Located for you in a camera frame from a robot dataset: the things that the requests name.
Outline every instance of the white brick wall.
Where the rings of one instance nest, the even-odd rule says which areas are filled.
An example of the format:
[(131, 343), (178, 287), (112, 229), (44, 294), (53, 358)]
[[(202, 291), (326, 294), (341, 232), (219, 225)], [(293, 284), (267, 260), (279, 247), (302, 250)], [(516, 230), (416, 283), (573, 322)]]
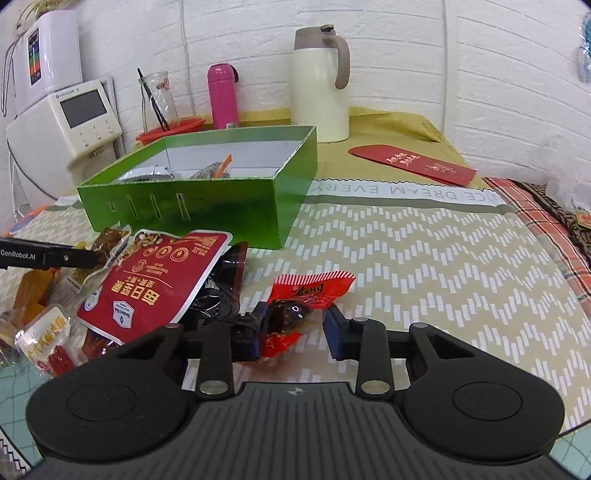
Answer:
[[(220, 61), (240, 72), (243, 110), (288, 105), (287, 69), (298, 27), (332, 23), (352, 54), (353, 105), (405, 110), (442, 126), (443, 1), (457, 2), (459, 85), (455, 142), (483, 174), (522, 173), (539, 145), (562, 134), (591, 159), (591, 99), (572, 62), (579, 0), (186, 0), (191, 81), (198, 112), (209, 110), (206, 71)], [(0, 50), (21, 0), (0, 14)], [(170, 71), (180, 115), (189, 114), (177, 0), (81, 0), (85, 79), (111, 74), (124, 140), (141, 128), (136, 68)], [(0, 185), (8, 185), (0, 119)], [(10, 217), (0, 188), (0, 226)]]
[[(207, 68), (231, 62), (239, 71), (243, 110), (288, 105), (294, 32), (333, 23), (352, 53), (354, 105), (406, 110), (441, 126), (441, 0), (205, 0), (185, 4), (191, 84), (198, 112), (209, 111)], [(176, 0), (84, 0), (80, 14), (85, 78), (113, 75), (127, 144), (141, 129), (136, 68), (170, 72), (180, 115), (188, 115), (184, 53)], [(133, 18), (134, 28), (128, 27)]]
[(567, 158), (591, 162), (591, 88), (574, 62), (583, 2), (457, 2), (455, 143), (468, 162), (483, 175), (527, 179), (555, 135)]

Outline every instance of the plaid fabric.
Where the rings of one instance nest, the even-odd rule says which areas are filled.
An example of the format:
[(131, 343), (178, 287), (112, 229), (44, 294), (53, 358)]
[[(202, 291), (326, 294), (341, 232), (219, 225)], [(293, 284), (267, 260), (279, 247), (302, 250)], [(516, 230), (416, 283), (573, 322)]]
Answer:
[(587, 256), (589, 265), (591, 265), (591, 230), (582, 227), (577, 221), (577, 216), (574, 212), (564, 210), (558, 203), (546, 195), (546, 185), (536, 185), (534, 183), (521, 183), (516, 181), (515, 184), (531, 193), (532, 198), (547, 212), (562, 223), (569, 232), (570, 239), (579, 247), (582, 253)]
[(550, 254), (591, 319), (591, 269), (586, 257), (572, 243), (568, 230), (546, 212), (532, 195), (507, 179), (484, 181), (515, 209), (515, 213)]

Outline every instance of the red snack bag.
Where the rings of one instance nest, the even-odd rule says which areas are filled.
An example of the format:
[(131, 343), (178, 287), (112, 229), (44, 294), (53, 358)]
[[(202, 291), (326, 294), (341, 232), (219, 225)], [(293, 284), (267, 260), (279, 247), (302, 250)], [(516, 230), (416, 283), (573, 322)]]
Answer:
[(271, 307), (263, 356), (272, 358), (296, 343), (301, 334), (297, 326), (312, 310), (324, 310), (347, 293), (355, 280), (349, 272), (318, 275), (281, 275), (273, 283), (267, 303)]
[(231, 240), (231, 233), (209, 230), (181, 238), (140, 230), (79, 318), (119, 344), (178, 322)]
[(312, 309), (324, 310), (347, 293), (355, 275), (336, 271), (317, 275), (279, 275), (267, 303), (273, 300), (297, 300)]

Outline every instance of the green box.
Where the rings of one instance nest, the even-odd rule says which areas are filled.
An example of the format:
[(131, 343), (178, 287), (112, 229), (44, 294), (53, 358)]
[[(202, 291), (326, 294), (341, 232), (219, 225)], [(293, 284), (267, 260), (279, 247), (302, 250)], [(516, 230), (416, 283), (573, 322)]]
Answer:
[[(229, 179), (115, 182), (137, 166), (198, 170), (232, 154)], [(175, 235), (231, 232), (233, 241), (282, 248), (316, 175), (315, 127), (211, 130), (165, 137), (102, 170), (78, 187), (95, 231), (121, 222)]]

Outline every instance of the black straw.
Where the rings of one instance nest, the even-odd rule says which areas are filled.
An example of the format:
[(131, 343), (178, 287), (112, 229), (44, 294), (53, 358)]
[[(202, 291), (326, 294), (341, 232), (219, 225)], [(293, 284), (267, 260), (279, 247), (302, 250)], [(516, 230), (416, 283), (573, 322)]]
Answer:
[(163, 132), (169, 131), (170, 127), (168, 126), (168, 122), (164, 118), (164, 115), (160, 111), (160, 108), (158, 108), (158, 104), (156, 103), (156, 100), (154, 99), (152, 92), (150, 91), (150, 87), (148, 87), (148, 84), (145, 82), (144, 76), (142, 75), (142, 71), (140, 69), (138, 69), (138, 74), (139, 74), (139, 79), (142, 82), (142, 85), (144, 85), (144, 89), (145, 89), (146, 93), (148, 94), (148, 98), (150, 99), (150, 102), (152, 103), (152, 108), (154, 109), (154, 113), (156, 114), (156, 118), (158, 119), (158, 123), (160, 124), (162, 131)]

